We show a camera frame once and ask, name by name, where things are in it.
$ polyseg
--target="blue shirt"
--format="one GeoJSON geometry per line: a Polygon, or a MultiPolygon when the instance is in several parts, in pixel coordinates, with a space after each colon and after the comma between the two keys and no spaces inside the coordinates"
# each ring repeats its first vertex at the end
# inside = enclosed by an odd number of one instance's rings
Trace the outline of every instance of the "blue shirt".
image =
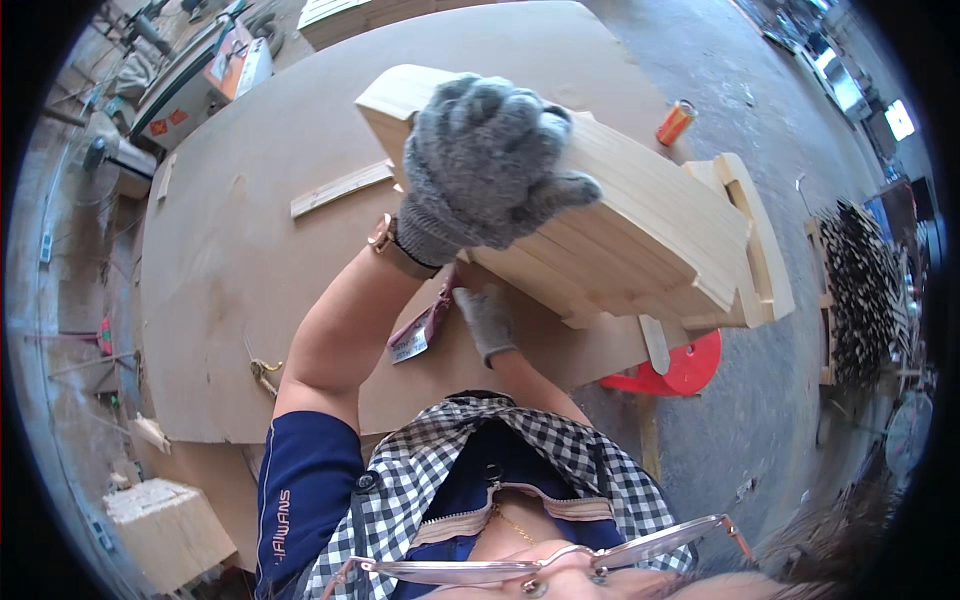
{"type": "MultiPolygon", "coordinates": [[[[489,420],[470,436],[423,520],[483,508],[488,465],[502,469],[502,482],[530,484],[561,500],[578,497],[506,423],[489,420]]],[[[350,494],[364,472],[360,439],[341,420],[308,411],[274,419],[257,491],[257,598],[292,596],[299,575],[326,548],[347,514],[350,494]]],[[[612,520],[554,522],[568,540],[594,549],[624,541],[612,520]]],[[[461,536],[425,544],[404,560],[465,561],[476,539],[461,536]]],[[[434,587],[397,582],[391,600],[418,598],[434,587]]]]}

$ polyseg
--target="knit glove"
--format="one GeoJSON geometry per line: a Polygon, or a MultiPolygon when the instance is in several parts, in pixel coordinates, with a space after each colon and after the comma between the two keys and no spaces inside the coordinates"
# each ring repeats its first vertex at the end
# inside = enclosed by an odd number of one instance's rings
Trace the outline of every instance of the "knit glove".
{"type": "Polygon", "coordinates": [[[404,147],[411,189],[397,244],[440,267],[463,248],[506,250],[565,208],[598,202],[594,178],[553,172],[570,129],[565,110],[505,79],[466,74],[440,85],[404,147]]]}
{"type": "Polygon", "coordinates": [[[483,292],[474,294],[467,288],[454,288],[453,298],[464,313],[473,343],[483,356],[483,364],[491,369],[490,358],[500,352],[516,350],[514,320],[510,308],[501,298],[503,290],[488,283],[483,292]]]}

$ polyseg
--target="red paper sticker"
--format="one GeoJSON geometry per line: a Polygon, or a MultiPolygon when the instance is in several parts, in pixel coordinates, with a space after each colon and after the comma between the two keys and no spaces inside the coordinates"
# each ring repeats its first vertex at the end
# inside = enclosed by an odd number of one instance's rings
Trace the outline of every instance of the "red paper sticker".
{"type": "Polygon", "coordinates": [[[150,122],[150,135],[164,135],[167,133],[167,120],[160,119],[159,121],[150,122]]]}
{"type": "Polygon", "coordinates": [[[183,121],[186,121],[186,118],[187,118],[188,116],[190,116],[190,115],[188,115],[187,113],[185,113],[185,112],[183,112],[182,110],[180,110],[179,108],[177,108],[176,110],[174,110],[173,112],[171,112],[171,113],[170,113],[170,116],[167,117],[167,118],[170,119],[170,122],[173,123],[174,125],[179,125],[179,124],[182,123],[183,121]]]}

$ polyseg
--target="wooden table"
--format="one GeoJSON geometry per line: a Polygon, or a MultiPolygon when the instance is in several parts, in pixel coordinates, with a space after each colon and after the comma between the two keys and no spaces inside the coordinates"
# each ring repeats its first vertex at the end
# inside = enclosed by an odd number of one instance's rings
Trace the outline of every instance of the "wooden table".
{"type": "MultiPolygon", "coordinates": [[[[274,403],[251,376],[244,328],[254,357],[285,360],[307,310],[400,196],[379,184],[296,222],[290,201],[385,157],[353,100],[385,69],[407,62],[507,77],[591,111],[676,162],[691,159],[683,144],[665,149],[656,141],[667,104],[577,3],[439,12],[302,60],[178,146],[167,200],[158,203],[152,190],[141,275],[144,356],[156,418],[171,439],[263,442],[274,403]]],[[[470,286],[495,280],[475,265],[462,267],[470,286]]],[[[441,283],[424,285],[397,327],[429,305],[441,283]]],[[[508,299],[521,350],[565,389],[647,360],[635,317],[604,315],[573,330],[517,290],[508,299]]],[[[665,329],[670,347],[688,341],[681,329],[665,329]]],[[[361,388],[362,433],[394,430],[445,395],[495,386],[452,310],[426,353],[395,366],[386,353],[381,358],[361,388]]]]}

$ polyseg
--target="black and white checkered fabric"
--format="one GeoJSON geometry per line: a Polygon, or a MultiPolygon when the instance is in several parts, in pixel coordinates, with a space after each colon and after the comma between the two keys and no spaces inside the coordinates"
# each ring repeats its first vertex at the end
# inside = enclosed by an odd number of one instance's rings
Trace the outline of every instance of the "black and white checkered fabric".
{"type": "MultiPolygon", "coordinates": [[[[366,556],[378,562],[400,561],[420,520],[470,434],[489,419],[510,425],[553,465],[581,497],[603,495],[594,459],[599,445],[608,471],[613,519],[624,539],[632,540],[674,525],[660,490],[640,466],[607,436],[580,423],[539,410],[518,408],[507,397],[456,396],[423,410],[410,424],[384,438],[369,470],[379,485],[363,496],[366,556]]],[[[340,521],[330,543],[313,564],[304,600],[319,598],[324,586],[355,554],[354,514],[340,521]]],[[[694,559],[686,546],[637,566],[686,571],[694,559]]],[[[396,580],[354,568],[337,600],[386,600],[396,580]],[[358,585],[358,578],[368,580],[358,585]]]]}

